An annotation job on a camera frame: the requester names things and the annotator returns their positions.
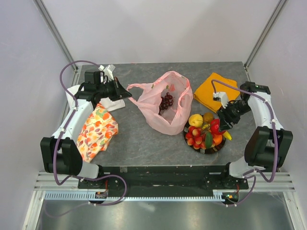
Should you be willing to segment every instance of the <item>cable connector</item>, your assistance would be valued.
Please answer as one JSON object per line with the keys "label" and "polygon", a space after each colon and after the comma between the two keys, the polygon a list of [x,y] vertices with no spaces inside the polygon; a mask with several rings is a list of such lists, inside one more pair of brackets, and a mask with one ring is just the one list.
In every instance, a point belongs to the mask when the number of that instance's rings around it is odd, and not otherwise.
{"label": "cable connector", "polygon": [[213,93],[213,100],[218,100],[221,102],[223,108],[226,108],[228,105],[228,97],[225,92]]}
{"label": "cable connector", "polygon": [[98,69],[99,69],[100,71],[104,71],[105,67],[104,67],[103,65],[100,65],[100,66],[98,67]]}

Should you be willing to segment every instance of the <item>grapes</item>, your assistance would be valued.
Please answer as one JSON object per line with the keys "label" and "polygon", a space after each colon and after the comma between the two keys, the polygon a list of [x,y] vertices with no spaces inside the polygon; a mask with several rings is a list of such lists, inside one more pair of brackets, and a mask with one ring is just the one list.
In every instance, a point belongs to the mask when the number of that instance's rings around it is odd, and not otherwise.
{"label": "grapes", "polygon": [[164,97],[161,96],[161,99],[162,101],[159,105],[159,114],[161,113],[162,110],[166,110],[169,107],[173,106],[174,104],[174,97],[169,92],[166,93],[166,96]]}

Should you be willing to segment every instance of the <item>red pepper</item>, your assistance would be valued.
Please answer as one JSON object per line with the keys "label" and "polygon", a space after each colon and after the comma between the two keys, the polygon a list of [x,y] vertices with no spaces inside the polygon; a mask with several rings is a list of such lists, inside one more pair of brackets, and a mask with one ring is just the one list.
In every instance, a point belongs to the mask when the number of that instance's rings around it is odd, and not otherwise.
{"label": "red pepper", "polygon": [[222,135],[224,132],[226,132],[226,131],[222,131],[222,132],[219,131],[220,119],[213,119],[213,121],[210,123],[210,125],[211,125],[210,130],[213,134]]}

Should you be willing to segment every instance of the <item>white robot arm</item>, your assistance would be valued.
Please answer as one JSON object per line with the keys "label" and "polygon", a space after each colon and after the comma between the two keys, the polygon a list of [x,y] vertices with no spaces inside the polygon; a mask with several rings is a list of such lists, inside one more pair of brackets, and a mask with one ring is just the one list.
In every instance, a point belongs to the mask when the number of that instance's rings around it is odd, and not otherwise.
{"label": "white robot arm", "polygon": [[[271,104],[271,92],[267,86],[245,82],[240,89],[252,95],[242,93],[241,100],[229,103],[225,92],[213,94],[213,98],[222,103],[221,108],[217,111],[220,118],[220,131],[232,128],[233,124],[239,122],[240,116],[250,110],[254,115],[256,130],[245,148],[244,157],[229,164],[229,176],[236,178],[242,178],[246,172],[253,169],[272,169],[275,145],[278,148],[277,168],[281,167],[293,139],[292,132],[284,130],[276,118]],[[274,143],[273,140],[272,115],[277,143]]]}
{"label": "white robot arm", "polygon": [[[86,119],[96,108],[100,99],[108,97],[112,101],[117,101],[132,96],[121,86],[117,77],[113,77],[114,68],[113,65],[106,68],[100,66],[100,71],[85,72],[84,84],[75,94],[78,106],[75,106],[74,102],[72,109],[57,131],[50,138],[41,140],[40,146],[46,172],[53,173],[56,167],[58,174],[97,178],[101,166],[83,162],[75,143]],[[54,165],[55,153],[57,162]]]}

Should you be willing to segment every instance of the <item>floral fabric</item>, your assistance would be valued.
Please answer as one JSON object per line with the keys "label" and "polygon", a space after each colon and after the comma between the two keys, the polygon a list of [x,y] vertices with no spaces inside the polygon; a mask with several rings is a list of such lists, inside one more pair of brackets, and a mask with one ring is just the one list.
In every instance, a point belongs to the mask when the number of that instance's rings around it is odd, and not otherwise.
{"label": "floral fabric", "polygon": [[78,136],[77,147],[82,159],[90,162],[99,151],[105,151],[113,135],[117,133],[117,122],[99,103]]}

